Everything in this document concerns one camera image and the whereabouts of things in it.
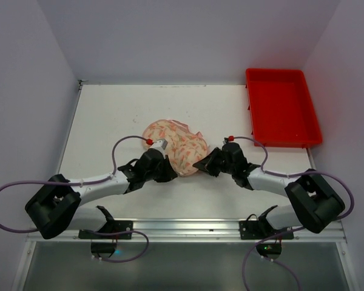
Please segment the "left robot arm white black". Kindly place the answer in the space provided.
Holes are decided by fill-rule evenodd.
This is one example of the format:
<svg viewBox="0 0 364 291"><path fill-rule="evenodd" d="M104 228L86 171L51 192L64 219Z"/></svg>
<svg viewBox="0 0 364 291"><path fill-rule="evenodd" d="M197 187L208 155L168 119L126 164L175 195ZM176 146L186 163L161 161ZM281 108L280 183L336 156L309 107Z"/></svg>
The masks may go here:
<svg viewBox="0 0 364 291"><path fill-rule="evenodd" d="M85 204L134 192L148 181L169 182L177 176L168 156L149 149L105 178L70 181L62 174L55 175L28 201L25 211L45 239L52 239L65 230L114 235L119 229L112 214L104 206L90 209Z"/></svg>

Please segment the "floral mesh laundry bag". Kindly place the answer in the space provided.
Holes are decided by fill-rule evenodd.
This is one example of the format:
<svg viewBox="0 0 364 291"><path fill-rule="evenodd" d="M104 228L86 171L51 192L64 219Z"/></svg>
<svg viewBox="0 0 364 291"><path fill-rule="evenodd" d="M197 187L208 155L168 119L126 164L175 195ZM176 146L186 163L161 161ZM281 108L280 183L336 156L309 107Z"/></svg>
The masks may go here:
<svg viewBox="0 0 364 291"><path fill-rule="evenodd" d="M143 132L143 138L157 141L165 139L165 154L174 171L181 177L191 176L198 170L193 166L209 154L209 147L201 132L193 133L189 126L173 119L160 119Z"/></svg>

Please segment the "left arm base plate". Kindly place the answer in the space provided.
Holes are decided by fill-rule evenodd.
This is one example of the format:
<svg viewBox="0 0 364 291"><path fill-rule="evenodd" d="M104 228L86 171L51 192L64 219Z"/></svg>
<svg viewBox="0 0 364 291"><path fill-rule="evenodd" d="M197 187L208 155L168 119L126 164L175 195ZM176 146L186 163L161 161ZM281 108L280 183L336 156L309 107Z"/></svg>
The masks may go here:
<svg viewBox="0 0 364 291"><path fill-rule="evenodd" d="M130 220L114 220L107 222L100 230L99 233L121 233L133 230L133 221ZM80 230L78 234L79 239L131 239L131 233L123 233L117 236L101 236L92 232Z"/></svg>

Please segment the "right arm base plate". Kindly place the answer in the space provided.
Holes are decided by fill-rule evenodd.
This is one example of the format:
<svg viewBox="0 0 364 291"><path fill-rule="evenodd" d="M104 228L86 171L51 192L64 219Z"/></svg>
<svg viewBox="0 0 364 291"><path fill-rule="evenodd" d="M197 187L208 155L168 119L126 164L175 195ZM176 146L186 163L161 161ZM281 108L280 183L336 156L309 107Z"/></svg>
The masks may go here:
<svg viewBox="0 0 364 291"><path fill-rule="evenodd" d="M278 236L277 239L294 239L294 235L292 233L285 233L288 231L287 228L279 230L274 229L268 223L264 215L249 215L246 219L240 220L238 222L238 226L240 238L243 240L261 240L279 233L281 233L281 236Z"/></svg>

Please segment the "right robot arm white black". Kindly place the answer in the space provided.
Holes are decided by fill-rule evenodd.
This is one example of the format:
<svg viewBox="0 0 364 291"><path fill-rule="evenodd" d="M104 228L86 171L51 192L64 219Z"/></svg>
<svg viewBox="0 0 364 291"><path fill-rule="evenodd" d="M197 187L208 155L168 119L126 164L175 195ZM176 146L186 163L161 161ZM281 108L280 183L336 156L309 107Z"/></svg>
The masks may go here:
<svg viewBox="0 0 364 291"><path fill-rule="evenodd" d="M265 173L260 165L247 161L236 142L227 142L220 149L214 148L207 157L193 164L193 167L215 177L227 173L241 188L286 197L289 205L268 208L251 227L263 237L295 226L320 233L345 209L341 197L315 170L294 178Z"/></svg>

